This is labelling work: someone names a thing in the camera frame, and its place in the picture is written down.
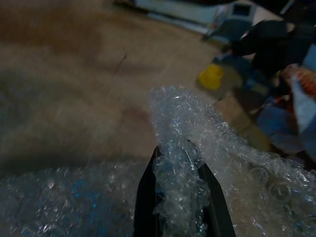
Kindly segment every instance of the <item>floor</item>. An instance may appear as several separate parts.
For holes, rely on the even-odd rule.
[[[215,101],[196,77],[218,49],[199,34],[111,0],[32,0],[14,9],[3,2],[1,173],[148,160],[157,144],[151,88],[181,84]]]

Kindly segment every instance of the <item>black plastic part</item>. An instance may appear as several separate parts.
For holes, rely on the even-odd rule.
[[[156,147],[153,156],[140,180],[134,216],[134,237],[161,237],[162,230],[159,216],[153,215],[155,206],[162,200],[156,194],[156,177],[153,173],[153,161],[161,155]],[[207,182],[210,189],[210,205],[203,210],[203,221],[207,224],[207,237],[235,237],[222,188],[217,179],[204,164],[199,170],[199,177]]]

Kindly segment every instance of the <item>yellow object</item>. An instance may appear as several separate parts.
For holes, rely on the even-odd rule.
[[[203,87],[216,90],[221,86],[223,75],[224,70],[222,67],[216,64],[211,64],[205,71],[199,74],[198,81]]]

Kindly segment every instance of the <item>wooden floor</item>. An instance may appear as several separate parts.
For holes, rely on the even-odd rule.
[[[2,172],[148,160],[157,144],[150,89],[181,84],[203,93],[196,76],[218,50],[201,35],[110,0],[75,2],[0,5]]]

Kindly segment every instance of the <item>bubble wrap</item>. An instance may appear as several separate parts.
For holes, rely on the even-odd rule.
[[[204,226],[196,213],[207,204],[197,192],[207,192],[196,177],[201,161],[193,159],[195,166],[190,170],[190,156],[181,153],[187,139],[197,146],[220,182],[237,236],[316,236],[315,171],[304,171],[299,164],[282,160],[277,154],[250,147],[223,121],[216,108],[183,88],[154,90],[151,107],[156,135],[163,144],[163,156],[154,165],[159,184],[156,190],[173,190],[156,211],[172,220],[171,226],[183,228],[182,236],[204,236]],[[170,170],[170,164],[176,170]],[[187,194],[195,184],[198,187]],[[182,201],[194,195],[195,199]],[[178,205],[170,205],[174,200]],[[191,212],[190,217],[185,208]],[[202,231],[192,225],[194,221]],[[195,227],[195,234],[185,225]],[[169,231],[168,224],[164,231]]]
[[[146,164],[59,168],[0,182],[0,233],[8,237],[128,237]]]

